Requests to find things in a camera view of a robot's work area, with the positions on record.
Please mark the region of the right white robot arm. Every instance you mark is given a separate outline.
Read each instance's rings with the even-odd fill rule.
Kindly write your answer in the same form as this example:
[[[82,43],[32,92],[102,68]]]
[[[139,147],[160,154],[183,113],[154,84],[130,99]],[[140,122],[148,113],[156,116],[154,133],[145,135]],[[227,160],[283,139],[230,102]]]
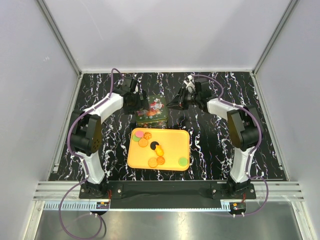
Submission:
[[[169,109],[187,110],[190,105],[198,106],[202,111],[216,115],[227,121],[229,137],[234,147],[234,158],[224,191],[232,198],[239,198],[250,187],[252,177],[249,166],[260,146],[263,136],[258,113],[252,105],[237,105],[222,99],[223,86],[218,83],[221,93],[213,97],[209,76],[196,75],[195,80],[184,80],[178,94],[166,105]]]

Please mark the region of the gold tin lid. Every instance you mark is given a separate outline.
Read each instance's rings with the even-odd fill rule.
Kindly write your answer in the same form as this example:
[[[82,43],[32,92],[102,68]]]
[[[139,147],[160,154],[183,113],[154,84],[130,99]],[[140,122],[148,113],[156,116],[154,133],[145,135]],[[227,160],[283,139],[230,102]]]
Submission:
[[[139,110],[135,113],[136,121],[138,119],[168,119],[166,99],[163,94],[148,96],[148,110]]]

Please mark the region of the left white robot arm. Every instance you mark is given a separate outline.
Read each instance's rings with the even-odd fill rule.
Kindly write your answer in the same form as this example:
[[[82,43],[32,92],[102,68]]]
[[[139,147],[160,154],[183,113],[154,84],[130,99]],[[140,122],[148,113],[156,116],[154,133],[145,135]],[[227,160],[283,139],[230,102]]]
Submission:
[[[102,123],[118,110],[133,115],[147,107],[146,91],[140,90],[136,79],[124,77],[121,84],[111,87],[109,93],[96,104],[72,112],[67,148],[71,155],[80,159],[84,169],[84,180],[80,184],[85,192],[95,198],[103,198],[110,192],[99,157]]]

